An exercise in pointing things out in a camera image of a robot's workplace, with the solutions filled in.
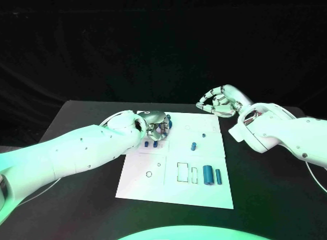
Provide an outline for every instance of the black curtain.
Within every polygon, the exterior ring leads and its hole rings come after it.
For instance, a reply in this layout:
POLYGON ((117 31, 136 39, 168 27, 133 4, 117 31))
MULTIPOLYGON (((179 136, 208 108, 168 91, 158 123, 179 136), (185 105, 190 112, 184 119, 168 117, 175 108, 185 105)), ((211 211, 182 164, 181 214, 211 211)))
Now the black curtain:
POLYGON ((47 128, 67 100, 194 104, 224 84, 327 119, 325 4, 146 2, 0 1, 0 125, 47 128))

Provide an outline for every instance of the blue object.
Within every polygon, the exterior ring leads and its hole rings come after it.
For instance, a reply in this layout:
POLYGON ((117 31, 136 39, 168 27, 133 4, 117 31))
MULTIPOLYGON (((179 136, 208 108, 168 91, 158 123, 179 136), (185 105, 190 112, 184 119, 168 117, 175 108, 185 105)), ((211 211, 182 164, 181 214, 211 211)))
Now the blue object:
POLYGON ((203 179, 205 185, 214 184, 213 168, 208 165, 203 166, 203 179))
POLYGON ((216 181, 217 181, 217 184, 221 185, 221 174, 220 174, 220 169, 216 169, 214 172, 216 172, 216 181))
POLYGON ((190 149, 194 151, 195 150, 195 142, 191 143, 190 149))

